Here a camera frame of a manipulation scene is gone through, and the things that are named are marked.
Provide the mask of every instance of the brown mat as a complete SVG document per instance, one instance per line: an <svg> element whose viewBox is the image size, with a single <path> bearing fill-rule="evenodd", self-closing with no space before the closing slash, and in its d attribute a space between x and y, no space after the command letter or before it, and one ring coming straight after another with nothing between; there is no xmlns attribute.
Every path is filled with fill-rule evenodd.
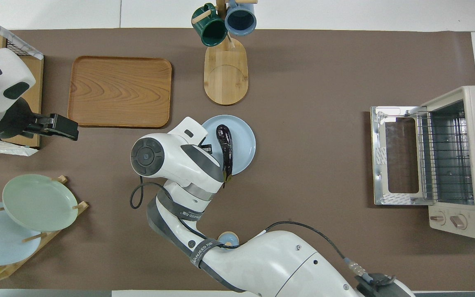
<svg viewBox="0 0 475 297"><path fill-rule="evenodd" d="M251 165L218 193L199 222L242 241L272 222L294 220L328 235L370 272L396 274L413 290L475 290L475 239L428 226L425 207L375 207L369 108L421 104L475 85L469 33L257 30L247 49L249 91L234 106L203 90L206 47L192 29L18 31L46 56L43 108L66 113L71 65L79 56L160 57L174 68L172 112L161 130L81 128L76 142L44 137L29 158L0 155L3 186L23 173L65 174L90 203L0 288L224 290L153 232L128 196L138 184L129 153L151 132L185 117L245 120L258 149ZM147 204L156 190L145 191ZM294 231L355 284L319 236Z"/></svg>

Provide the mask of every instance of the oven knob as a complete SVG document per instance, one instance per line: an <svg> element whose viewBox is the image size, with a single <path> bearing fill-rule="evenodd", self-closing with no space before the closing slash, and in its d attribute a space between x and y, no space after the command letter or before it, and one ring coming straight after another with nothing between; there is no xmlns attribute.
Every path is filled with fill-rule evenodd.
<svg viewBox="0 0 475 297"><path fill-rule="evenodd" d="M447 222L447 219L441 211L438 211L435 216L430 216L430 221L437 222L442 226Z"/></svg>
<svg viewBox="0 0 475 297"><path fill-rule="evenodd" d="M460 230L467 229L467 218L463 214L450 217L450 221L454 224L454 227Z"/></svg>

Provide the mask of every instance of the wooden tray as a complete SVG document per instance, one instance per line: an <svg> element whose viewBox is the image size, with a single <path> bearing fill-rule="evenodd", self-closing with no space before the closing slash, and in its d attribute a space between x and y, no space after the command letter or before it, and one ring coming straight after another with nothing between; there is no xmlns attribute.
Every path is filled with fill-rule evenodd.
<svg viewBox="0 0 475 297"><path fill-rule="evenodd" d="M68 117L79 126L159 128L169 119L172 65L155 58L77 58Z"/></svg>

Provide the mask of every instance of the toaster oven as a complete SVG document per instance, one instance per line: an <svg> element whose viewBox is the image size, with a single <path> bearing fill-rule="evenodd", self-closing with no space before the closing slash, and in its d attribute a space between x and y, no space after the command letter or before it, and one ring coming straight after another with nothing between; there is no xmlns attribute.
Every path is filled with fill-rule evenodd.
<svg viewBox="0 0 475 297"><path fill-rule="evenodd" d="M475 238L475 86L371 119L375 204L428 205L432 228Z"/></svg>

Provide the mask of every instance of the purple eggplant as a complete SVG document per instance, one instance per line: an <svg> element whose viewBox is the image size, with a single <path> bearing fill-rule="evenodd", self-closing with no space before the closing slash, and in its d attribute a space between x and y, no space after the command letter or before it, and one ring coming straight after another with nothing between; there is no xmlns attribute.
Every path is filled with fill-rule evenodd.
<svg viewBox="0 0 475 297"><path fill-rule="evenodd" d="M225 188L226 182L232 178L232 134L230 134L230 129L225 125L217 126L215 133L217 141L219 141L221 146L221 151L223 151L223 188Z"/></svg>

